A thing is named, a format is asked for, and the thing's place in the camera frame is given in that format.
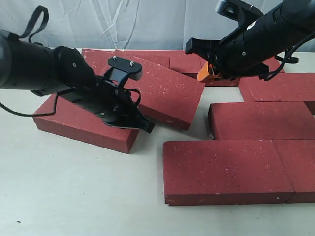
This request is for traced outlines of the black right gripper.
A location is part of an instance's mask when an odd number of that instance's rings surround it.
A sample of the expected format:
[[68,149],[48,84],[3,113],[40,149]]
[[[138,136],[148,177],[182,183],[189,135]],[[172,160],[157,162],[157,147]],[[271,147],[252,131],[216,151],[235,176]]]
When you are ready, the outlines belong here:
[[197,74],[202,83],[251,76],[264,79],[268,75],[268,66],[263,63],[268,59],[267,47],[267,32],[235,31],[222,40],[191,38],[185,53],[197,54],[208,62]]

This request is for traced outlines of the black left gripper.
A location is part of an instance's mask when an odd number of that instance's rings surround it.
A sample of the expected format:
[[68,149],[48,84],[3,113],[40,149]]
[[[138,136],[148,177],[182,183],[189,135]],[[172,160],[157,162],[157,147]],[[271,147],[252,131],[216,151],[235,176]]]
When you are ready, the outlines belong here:
[[124,88],[128,79],[139,80],[141,73],[108,71],[97,75],[93,82],[80,88],[60,93],[60,97],[100,118],[111,127],[139,129],[151,133],[155,124],[139,110],[139,96],[134,102],[133,92],[137,89]]

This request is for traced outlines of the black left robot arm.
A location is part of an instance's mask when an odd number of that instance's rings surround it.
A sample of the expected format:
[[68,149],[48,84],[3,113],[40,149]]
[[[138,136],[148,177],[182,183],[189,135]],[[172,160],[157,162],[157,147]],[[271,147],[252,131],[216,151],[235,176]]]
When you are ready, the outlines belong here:
[[125,88],[128,79],[142,76],[142,65],[121,57],[108,60],[109,69],[97,75],[76,49],[54,49],[0,33],[0,87],[29,90],[43,97],[54,94],[100,118],[106,125],[151,133],[154,124],[140,111],[139,101]]

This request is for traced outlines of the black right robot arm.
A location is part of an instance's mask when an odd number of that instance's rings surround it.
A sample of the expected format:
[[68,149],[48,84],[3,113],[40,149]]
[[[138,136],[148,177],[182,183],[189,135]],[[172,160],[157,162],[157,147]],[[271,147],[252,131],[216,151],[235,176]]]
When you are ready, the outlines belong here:
[[298,63],[292,54],[315,37],[313,0],[284,0],[266,14],[241,0],[220,0],[216,12],[238,27],[221,40],[186,42],[186,54],[206,61],[197,75],[202,83],[253,76],[269,81],[286,63]]

